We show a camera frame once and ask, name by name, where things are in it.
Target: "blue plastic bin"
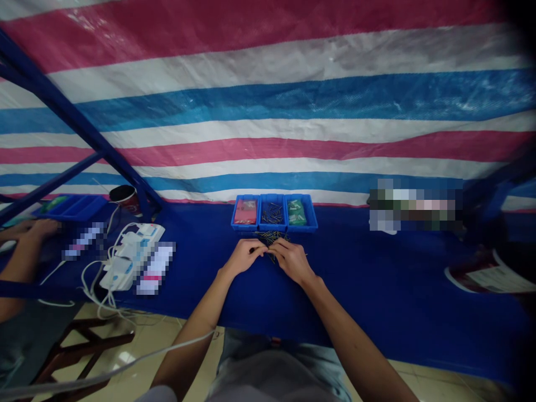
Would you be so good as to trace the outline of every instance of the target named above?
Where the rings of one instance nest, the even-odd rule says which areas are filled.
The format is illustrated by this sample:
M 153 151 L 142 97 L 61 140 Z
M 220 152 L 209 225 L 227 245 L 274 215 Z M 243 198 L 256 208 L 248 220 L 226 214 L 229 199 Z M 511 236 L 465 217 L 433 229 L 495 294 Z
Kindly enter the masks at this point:
M 262 211 L 268 211 L 270 203 L 281 206 L 281 216 L 283 221 L 279 224 L 263 223 Z M 259 214 L 257 215 L 257 222 L 259 223 L 260 232 L 278 231 L 286 232 L 286 228 L 289 225 L 289 214 L 286 209 L 285 195 L 283 194 L 261 194 L 261 205 L 259 208 Z
M 239 200 L 255 200 L 257 201 L 257 222 L 253 225 L 235 224 L 236 206 Z M 237 195 L 234 202 L 233 217 L 231 218 L 231 227 L 237 232 L 256 232 L 259 227 L 259 208 L 260 208 L 260 196 L 253 194 Z
M 101 195 L 70 195 L 62 194 L 59 197 L 68 198 L 44 214 L 37 214 L 38 218 L 50 218 L 57 221 L 84 222 L 91 219 L 104 205 L 108 203 Z
M 307 219 L 307 225 L 295 226 L 291 225 L 289 222 L 288 233 L 314 233 L 318 229 L 318 222 L 317 216 L 314 214 L 313 201 L 311 200 L 311 196 L 309 194 L 288 194 L 285 196 L 285 206 L 287 206 L 289 201 L 294 199 L 299 199 L 301 201 L 303 209 L 305 211 L 305 219 Z

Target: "person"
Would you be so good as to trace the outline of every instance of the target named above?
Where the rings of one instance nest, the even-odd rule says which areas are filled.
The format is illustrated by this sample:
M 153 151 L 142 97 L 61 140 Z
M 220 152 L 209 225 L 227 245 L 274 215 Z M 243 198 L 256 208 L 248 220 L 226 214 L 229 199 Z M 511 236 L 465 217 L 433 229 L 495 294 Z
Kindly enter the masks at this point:
M 270 339 L 226 329 L 222 358 L 208 401 L 336 401 L 351 400 L 342 368 L 363 401 L 417 401 L 359 325 L 329 292 L 307 261 L 301 245 L 282 238 L 267 248 L 259 240 L 242 239 L 179 332 L 174 344 L 215 330 L 233 279 L 265 253 L 298 283 L 318 312 L 333 348 L 289 341 L 270 347 Z M 212 337 L 169 351 L 148 392 L 137 402 L 182 401 L 203 362 Z
M 17 245 L 0 272 L 0 280 L 30 283 L 34 280 L 41 246 L 59 229 L 52 219 L 23 221 L 0 232 L 0 247 L 9 241 Z M 37 300 L 0 298 L 0 389 L 30 383 L 49 349 L 61 336 L 62 318 L 72 312 L 40 304 Z
M 0 280 L 33 282 L 41 246 L 48 237 L 59 229 L 52 219 L 23 221 L 0 232 L 0 246 L 7 241 L 16 241 L 17 246 L 6 267 L 0 272 Z M 0 323 L 6 322 L 21 312 L 24 299 L 0 298 Z

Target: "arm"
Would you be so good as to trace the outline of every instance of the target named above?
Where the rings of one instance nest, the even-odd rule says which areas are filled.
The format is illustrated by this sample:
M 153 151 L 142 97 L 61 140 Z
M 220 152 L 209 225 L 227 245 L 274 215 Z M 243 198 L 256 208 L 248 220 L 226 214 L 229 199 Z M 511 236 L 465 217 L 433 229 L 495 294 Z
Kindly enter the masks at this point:
M 263 256 L 267 250 L 266 246 L 259 240 L 240 240 L 229 261 L 218 270 L 214 282 L 192 312 L 173 344 L 199 338 L 213 331 L 218 323 L 232 281 L 238 274 L 246 271 L 258 256 Z M 173 389 L 177 399 L 182 401 L 201 367 L 211 340 L 212 337 L 208 337 L 168 352 L 156 372 L 151 388 L 157 385 L 167 385 Z
M 417 401 L 418 399 L 391 367 L 364 331 L 315 275 L 303 247 L 280 238 L 268 253 L 298 283 L 316 309 L 337 356 L 363 401 Z
M 30 283 L 34 280 L 43 240 L 58 230 L 58 223 L 50 219 L 27 221 L 0 233 L 0 243 L 18 240 L 17 247 L 0 273 L 0 280 Z M 0 298 L 0 323 L 13 318 L 24 307 L 23 299 Z

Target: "striped tarp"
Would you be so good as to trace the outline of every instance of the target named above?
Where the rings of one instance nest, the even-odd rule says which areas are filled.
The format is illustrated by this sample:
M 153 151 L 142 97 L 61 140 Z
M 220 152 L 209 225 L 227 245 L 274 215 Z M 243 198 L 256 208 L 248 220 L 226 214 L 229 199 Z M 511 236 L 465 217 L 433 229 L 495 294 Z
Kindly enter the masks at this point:
M 173 202 L 309 193 L 361 206 L 377 178 L 475 180 L 536 127 L 533 63 L 492 0 L 4 0 L 0 26 Z M 0 193 L 92 150 L 0 82 Z M 104 161 L 55 193 L 123 184 Z M 504 210 L 536 208 L 536 183 Z

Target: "bucket label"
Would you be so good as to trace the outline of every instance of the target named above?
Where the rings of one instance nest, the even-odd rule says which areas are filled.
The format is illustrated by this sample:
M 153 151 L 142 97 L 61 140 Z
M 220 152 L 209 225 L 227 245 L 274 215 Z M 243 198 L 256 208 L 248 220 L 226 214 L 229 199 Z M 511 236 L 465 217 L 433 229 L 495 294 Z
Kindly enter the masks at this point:
M 493 257 L 498 263 L 497 266 L 467 272 L 466 275 L 483 288 L 495 293 L 525 293 L 536 291 L 536 285 L 504 265 L 495 250 L 493 251 Z

